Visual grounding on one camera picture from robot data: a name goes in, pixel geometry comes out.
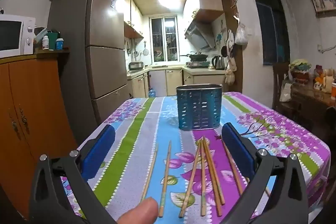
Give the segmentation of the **person left hand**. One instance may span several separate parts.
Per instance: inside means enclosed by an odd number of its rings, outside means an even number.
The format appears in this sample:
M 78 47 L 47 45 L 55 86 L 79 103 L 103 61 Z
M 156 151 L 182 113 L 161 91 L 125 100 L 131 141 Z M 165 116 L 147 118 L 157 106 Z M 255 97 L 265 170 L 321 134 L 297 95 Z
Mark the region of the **person left hand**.
M 158 203 L 149 197 L 141 201 L 135 208 L 124 213 L 118 224 L 153 224 L 158 218 Z

